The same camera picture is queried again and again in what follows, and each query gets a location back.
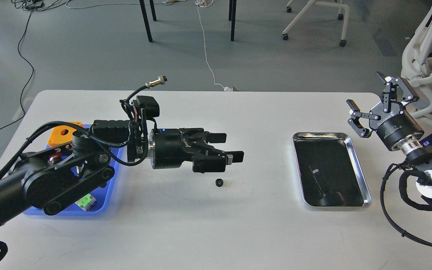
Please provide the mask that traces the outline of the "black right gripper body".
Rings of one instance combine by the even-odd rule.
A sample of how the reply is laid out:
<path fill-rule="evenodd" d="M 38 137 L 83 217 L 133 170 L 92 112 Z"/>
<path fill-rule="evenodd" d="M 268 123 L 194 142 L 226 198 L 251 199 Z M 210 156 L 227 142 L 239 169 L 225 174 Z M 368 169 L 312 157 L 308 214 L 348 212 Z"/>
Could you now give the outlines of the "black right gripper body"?
<path fill-rule="evenodd" d="M 398 142 L 407 136 L 411 135 L 419 140 L 425 133 L 400 102 L 391 102 L 388 112 L 384 112 L 383 103 L 379 102 L 370 110 L 370 114 L 380 116 L 379 120 L 370 119 L 370 128 L 376 131 L 379 139 L 391 152 L 397 151 Z"/>

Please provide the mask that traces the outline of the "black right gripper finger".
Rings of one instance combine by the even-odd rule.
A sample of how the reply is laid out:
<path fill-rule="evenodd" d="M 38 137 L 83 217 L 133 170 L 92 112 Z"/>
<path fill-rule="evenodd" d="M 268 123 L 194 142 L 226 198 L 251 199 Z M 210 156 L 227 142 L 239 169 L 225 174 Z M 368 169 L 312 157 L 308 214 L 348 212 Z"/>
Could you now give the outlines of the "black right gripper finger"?
<path fill-rule="evenodd" d="M 348 119 L 348 124 L 355 130 L 358 136 L 368 138 L 371 136 L 373 130 L 370 128 L 365 128 L 360 123 L 360 119 L 376 120 L 377 116 L 372 113 L 363 113 L 360 108 L 352 99 L 346 100 L 348 106 L 350 107 L 350 118 Z"/>
<path fill-rule="evenodd" d="M 392 104 L 397 104 L 403 109 L 407 104 L 417 102 L 420 99 L 408 80 L 401 77 L 385 76 L 381 72 L 377 72 L 376 75 L 385 84 L 385 89 L 380 96 L 384 113 L 391 111 Z"/>

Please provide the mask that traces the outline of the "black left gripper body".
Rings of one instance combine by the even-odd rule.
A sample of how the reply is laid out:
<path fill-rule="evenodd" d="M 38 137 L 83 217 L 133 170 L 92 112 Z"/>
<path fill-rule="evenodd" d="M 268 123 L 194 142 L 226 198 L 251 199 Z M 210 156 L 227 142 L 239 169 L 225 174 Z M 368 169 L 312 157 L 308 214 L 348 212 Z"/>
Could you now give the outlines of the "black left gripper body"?
<path fill-rule="evenodd" d="M 194 154 L 203 150 L 186 150 L 186 130 L 187 128 L 151 130 L 148 157 L 153 169 L 179 168 L 185 161 L 190 161 L 193 168 Z"/>

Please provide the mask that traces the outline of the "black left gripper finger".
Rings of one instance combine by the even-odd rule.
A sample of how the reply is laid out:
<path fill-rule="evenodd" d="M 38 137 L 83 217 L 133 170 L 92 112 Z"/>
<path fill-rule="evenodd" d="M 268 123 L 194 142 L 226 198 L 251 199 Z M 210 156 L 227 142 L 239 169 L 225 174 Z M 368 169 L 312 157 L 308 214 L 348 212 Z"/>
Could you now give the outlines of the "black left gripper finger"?
<path fill-rule="evenodd" d="M 212 150 L 209 143 L 225 143 L 226 133 L 211 133 L 203 128 L 186 129 L 186 150 Z"/>
<path fill-rule="evenodd" d="M 222 151 L 209 149 L 197 152 L 193 156 L 194 173 L 220 173 L 225 172 L 231 164 L 241 163 L 245 153 L 243 151 Z"/>

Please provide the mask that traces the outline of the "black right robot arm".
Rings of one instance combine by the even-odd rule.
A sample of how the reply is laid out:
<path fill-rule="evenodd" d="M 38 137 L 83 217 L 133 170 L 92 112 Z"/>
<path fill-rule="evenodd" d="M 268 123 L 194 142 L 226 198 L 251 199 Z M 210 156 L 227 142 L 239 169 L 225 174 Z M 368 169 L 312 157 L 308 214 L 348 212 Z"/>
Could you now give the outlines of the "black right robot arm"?
<path fill-rule="evenodd" d="M 375 132 L 389 151 L 400 150 L 405 154 L 405 161 L 391 164 L 383 176 L 379 192 L 382 210 L 389 224 L 401 236 L 432 247 L 431 242 L 416 237 L 397 225 L 389 216 L 384 203 L 387 180 L 394 171 L 401 169 L 403 172 L 398 189 L 403 202 L 417 210 L 432 212 L 432 134 L 420 142 L 425 132 L 406 110 L 406 105 L 418 101 L 419 96 L 408 80 L 384 76 L 380 72 L 376 75 L 385 85 L 379 103 L 368 113 L 364 113 L 353 100 L 348 99 L 348 124 L 360 137 L 367 138 Z"/>

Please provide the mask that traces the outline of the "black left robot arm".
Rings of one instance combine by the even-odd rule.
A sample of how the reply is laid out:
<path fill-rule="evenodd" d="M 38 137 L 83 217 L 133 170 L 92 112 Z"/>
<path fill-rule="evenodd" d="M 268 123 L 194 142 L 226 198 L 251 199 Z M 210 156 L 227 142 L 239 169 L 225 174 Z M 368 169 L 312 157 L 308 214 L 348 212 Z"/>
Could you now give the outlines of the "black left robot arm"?
<path fill-rule="evenodd" d="M 89 128 L 64 121 L 41 125 L 0 170 L 0 226 L 36 207 L 53 216 L 104 188 L 115 175 L 110 161 L 127 167 L 145 159 L 153 169 L 179 168 L 190 161 L 195 173 L 221 173 L 243 161 L 243 151 L 223 151 L 225 133 L 203 128 L 148 129 L 160 107 L 154 97 L 140 92 L 167 81 L 160 76 L 148 82 L 120 104 L 127 120 L 95 120 Z M 0 241 L 0 262 L 8 246 Z"/>

